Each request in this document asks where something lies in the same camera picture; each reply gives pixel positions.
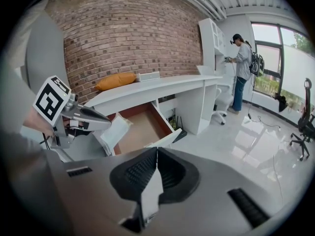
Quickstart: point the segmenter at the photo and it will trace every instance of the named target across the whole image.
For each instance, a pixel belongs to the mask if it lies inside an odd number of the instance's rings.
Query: white floor
[[[280,131],[277,127],[250,121],[247,114],[248,105],[243,104],[239,115],[228,112],[225,125],[212,119],[201,134],[188,133],[171,147],[234,168],[266,189],[277,200],[280,209],[299,197],[313,176],[315,142],[306,143],[310,157],[300,162],[302,150],[299,145],[289,146],[291,133],[299,135],[297,128],[255,107],[250,109],[253,120],[261,116],[265,124],[279,125]]]

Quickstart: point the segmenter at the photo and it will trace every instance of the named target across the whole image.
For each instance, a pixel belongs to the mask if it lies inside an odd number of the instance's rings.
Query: person
[[[244,86],[252,75],[250,72],[252,47],[248,41],[244,42],[244,39],[240,34],[235,34],[233,36],[233,43],[236,44],[240,50],[235,58],[229,59],[230,63],[236,63],[236,84],[233,105],[228,108],[228,111],[234,114],[239,114],[242,109]]]

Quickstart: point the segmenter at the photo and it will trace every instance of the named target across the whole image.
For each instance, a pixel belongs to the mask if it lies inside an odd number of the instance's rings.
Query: brick wall
[[[197,74],[202,63],[198,21],[184,0],[50,0],[46,12],[64,32],[70,87],[86,102],[103,77],[159,71]]]

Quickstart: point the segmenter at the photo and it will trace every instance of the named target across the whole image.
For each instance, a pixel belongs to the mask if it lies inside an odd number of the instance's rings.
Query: drawer
[[[133,125],[114,147],[116,155],[149,147],[165,147],[181,133],[174,130],[157,107],[149,102],[119,112]],[[109,115],[112,120],[115,114]]]

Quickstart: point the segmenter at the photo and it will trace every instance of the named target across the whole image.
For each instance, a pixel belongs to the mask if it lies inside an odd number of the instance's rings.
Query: black office chair
[[[292,133],[291,138],[294,136],[297,140],[291,140],[290,142],[290,145],[292,145],[292,143],[297,143],[302,147],[302,156],[300,157],[300,161],[302,161],[304,158],[304,151],[306,151],[307,153],[306,159],[308,159],[310,156],[309,151],[305,145],[305,142],[309,143],[311,139],[315,139],[315,127],[312,124],[312,121],[315,118],[315,116],[311,115],[312,82],[310,79],[306,78],[304,82],[304,87],[305,87],[305,107],[304,107],[304,112],[298,121],[299,131],[301,132],[301,135],[304,136],[304,138],[301,139],[297,135]]]

